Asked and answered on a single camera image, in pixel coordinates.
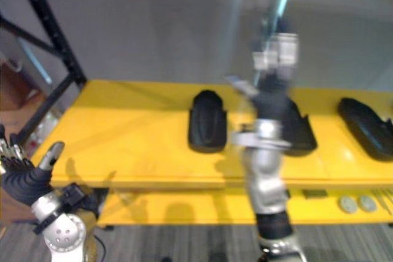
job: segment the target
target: robotic hand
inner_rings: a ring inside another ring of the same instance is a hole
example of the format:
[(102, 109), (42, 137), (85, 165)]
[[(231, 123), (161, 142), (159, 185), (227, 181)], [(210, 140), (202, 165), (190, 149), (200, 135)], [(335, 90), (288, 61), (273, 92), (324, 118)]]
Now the robotic hand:
[(63, 195), (50, 185), (53, 165), (64, 143), (54, 143), (38, 167), (34, 167), (18, 145), (16, 134), (10, 135), (8, 145), (4, 127), (0, 125), (1, 186), (17, 201), (31, 206), (39, 221), (34, 229), (43, 233), (53, 262), (92, 262), (96, 260), (93, 228), (94, 210), (86, 209), (91, 202), (86, 191), (72, 183)]

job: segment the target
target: cable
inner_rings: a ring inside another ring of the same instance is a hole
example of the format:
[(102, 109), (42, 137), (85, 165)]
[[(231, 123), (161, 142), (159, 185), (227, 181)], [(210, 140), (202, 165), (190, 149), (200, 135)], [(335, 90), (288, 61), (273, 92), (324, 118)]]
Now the cable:
[(104, 245), (104, 242), (98, 237), (98, 236), (94, 236), (94, 238), (101, 244), (101, 246), (103, 247), (103, 257), (101, 258), (100, 262), (104, 262), (105, 260), (105, 256), (106, 256), (106, 247)]

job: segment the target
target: black object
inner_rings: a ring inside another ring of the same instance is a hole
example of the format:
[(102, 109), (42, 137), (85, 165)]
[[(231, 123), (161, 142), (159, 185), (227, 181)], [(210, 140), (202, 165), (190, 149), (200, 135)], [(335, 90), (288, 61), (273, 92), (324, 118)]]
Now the black object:
[(366, 104), (353, 98), (343, 98), (338, 112), (358, 143), (370, 155), (380, 161), (393, 160), (393, 124), (386, 122)]
[(301, 116), (299, 108), (293, 100), (287, 98), (288, 105), (282, 118), (282, 138), (291, 143), (284, 151), (289, 156), (304, 156), (317, 148), (308, 115)]
[(256, 214), (259, 235), (264, 239), (282, 239), (293, 233), (287, 212)]
[(39, 106), (34, 115), (27, 121), (18, 133), (18, 142), (24, 143), (29, 135), (36, 129), (39, 122), (45, 117), (46, 113), (52, 108), (57, 102), (60, 96), (67, 90), (68, 86), (72, 84), (74, 78), (71, 74), (68, 74), (63, 81), (52, 91), (47, 99)]
[(306, 199), (322, 199), (327, 197), (325, 190), (302, 190)]
[(74, 53), (72, 52), (68, 42), (58, 25), (52, 10), (50, 9), (47, 0), (29, 0), (31, 6), (38, 19), (41, 22), (42, 27), (44, 27), (45, 32), (48, 34), (50, 40), (52, 41), (55, 50), (60, 52), (64, 58), (62, 58), (64, 65), (67, 70), (74, 76), (76, 84), (81, 88), (86, 83), (86, 76), (79, 66)]
[(201, 153), (215, 153), (227, 143), (227, 112), (212, 90), (201, 91), (193, 100), (189, 121), (189, 146)]
[(79, 90), (82, 90), (87, 81), (87, 78), (81, 69), (74, 53), (72, 52), (63, 32), (61, 31), (61, 28), (58, 25), (47, 0), (29, 0), (29, 2), (31, 7), (34, 9), (42, 27), (45, 29), (45, 32), (50, 38), (50, 43), (44, 42), (41, 39), (35, 37), (23, 28), (5, 19), (1, 14), (0, 28), (10, 32), (14, 36), (23, 38), (24, 40), (34, 44), (46, 52), (59, 57), (67, 69), (69, 75), (56, 87), (53, 93), (45, 100), (43, 105), (40, 106), (37, 112), (26, 123), (21, 132), (19, 132), (19, 144), (24, 143), (26, 138), (35, 129), (44, 115), (50, 110), (50, 108), (59, 99), (61, 94), (64, 93), (68, 86), (70, 86), (70, 84), (75, 82), (79, 87)]

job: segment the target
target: lower shelf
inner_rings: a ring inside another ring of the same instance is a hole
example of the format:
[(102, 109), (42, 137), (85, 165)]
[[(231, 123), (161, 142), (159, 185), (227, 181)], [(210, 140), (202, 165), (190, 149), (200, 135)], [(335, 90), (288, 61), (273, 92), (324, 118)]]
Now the lower shelf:
[[(393, 222), (393, 216), (383, 209), (371, 190), (328, 190), (322, 199), (306, 199), (301, 190), (291, 190), (288, 211), (293, 224), (378, 223)], [(377, 204), (375, 212), (358, 208), (347, 214), (338, 207), (343, 195), (355, 200), (371, 196)], [(393, 203), (383, 196), (393, 212)], [(254, 224), (247, 194), (243, 188), (224, 190), (109, 193), (99, 225), (163, 225), (163, 224)]]

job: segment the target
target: small round disc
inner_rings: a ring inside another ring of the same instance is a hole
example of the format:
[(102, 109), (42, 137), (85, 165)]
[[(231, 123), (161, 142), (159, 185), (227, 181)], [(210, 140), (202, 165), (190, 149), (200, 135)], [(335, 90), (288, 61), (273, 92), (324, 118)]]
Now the small round disc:
[(338, 199), (338, 205), (346, 213), (353, 214), (357, 211), (357, 204), (350, 196), (342, 196)]
[(366, 212), (376, 211), (376, 203), (371, 196), (359, 196), (359, 207)]

